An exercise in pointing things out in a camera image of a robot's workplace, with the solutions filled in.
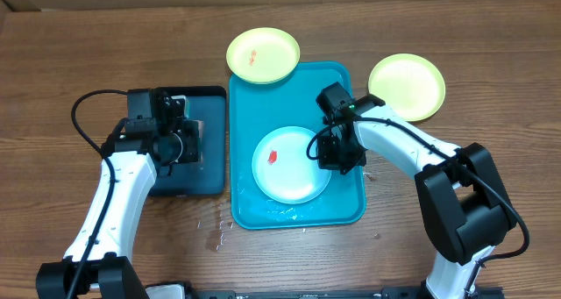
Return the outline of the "light blue plate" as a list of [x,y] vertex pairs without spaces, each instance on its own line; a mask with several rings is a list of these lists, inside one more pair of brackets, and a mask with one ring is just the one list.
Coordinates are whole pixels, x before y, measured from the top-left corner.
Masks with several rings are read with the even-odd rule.
[[328,186],[331,171],[321,169],[309,157],[316,152],[308,146],[315,134],[299,126],[285,126],[269,132],[256,146],[252,174],[258,187],[279,203],[306,203]]

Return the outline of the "yellow plate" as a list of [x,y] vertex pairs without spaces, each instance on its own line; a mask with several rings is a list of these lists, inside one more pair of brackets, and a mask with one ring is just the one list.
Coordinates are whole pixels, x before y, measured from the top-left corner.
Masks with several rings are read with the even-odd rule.
[[412,53],[393,54],[378,62],[369,75],[368,90],[409,122],[433,116],[446,96],[438,68]]
[[287,77],[300,55],[300,46],[292,35],[281,29],[259,27],[242,32],[229,44],[226,62],[240,79],[269,84]]

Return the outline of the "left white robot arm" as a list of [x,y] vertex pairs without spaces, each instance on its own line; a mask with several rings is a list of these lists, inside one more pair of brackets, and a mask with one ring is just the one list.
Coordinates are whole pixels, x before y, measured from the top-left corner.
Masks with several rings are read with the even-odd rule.
[[132,134],[121,120],[102,147],[100,181],[88,215],[59,262],[43,264],[41,298],[76,298],[98,288],[104,298],[192,296],[184,281],[145,287],[131,263],[138,223],[161,167],[200,159],[199,122],[182,119],[162,130]]

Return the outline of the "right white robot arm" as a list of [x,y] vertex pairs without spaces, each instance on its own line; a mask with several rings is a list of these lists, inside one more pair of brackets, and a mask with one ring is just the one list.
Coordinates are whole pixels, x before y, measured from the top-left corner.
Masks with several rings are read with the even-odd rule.
[[424,229],[437,251],[425,281],[405,290],[417,298],[501,298],[477,287],[488,261],[524,253],[529,232],[515,211],[491,154],[431,137],[399,118],[377,96],[360,99],[326,89],[316,98],[325,127],[306,154],[321,169],[349,173],[373,151],[415,182]]

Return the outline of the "black water tray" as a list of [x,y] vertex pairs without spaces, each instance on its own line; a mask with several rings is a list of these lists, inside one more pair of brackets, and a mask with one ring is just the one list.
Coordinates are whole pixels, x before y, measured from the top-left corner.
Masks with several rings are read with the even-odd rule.
[[160,170],[149,195],[215,196],[224,190],[226,91],[221,86],[165,87],[170,96],[185,96],[189,117],[200,121],[201,160]]

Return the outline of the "teal plastic tray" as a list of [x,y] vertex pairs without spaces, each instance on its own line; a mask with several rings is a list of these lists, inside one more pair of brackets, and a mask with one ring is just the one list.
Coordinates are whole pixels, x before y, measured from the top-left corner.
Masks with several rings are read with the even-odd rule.
[[303,62],[288,78],[273,84],[250,84],[237,76],[230,79],[231,213],[240,226],[261,230],[350,224],[364,214],[361,167],[348,174],[331,171],[327,188],[313,200],[299,204],[269,198],[252,174],[255,148],[269,132],[299,126],[316,134],[323,128],[316,98],[334,82],[352,91],[348,71],[335,61]]

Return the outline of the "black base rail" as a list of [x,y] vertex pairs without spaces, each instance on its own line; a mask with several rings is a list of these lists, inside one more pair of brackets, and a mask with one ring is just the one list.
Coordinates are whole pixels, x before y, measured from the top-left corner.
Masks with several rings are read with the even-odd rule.
[[432,298],[428,289],[414,287],[384,287],[379,290],[339,290],[331,292],[252,292],[233,290],[195,290],[187,281],[154,284],[146,287],[150,299],[422,299]]

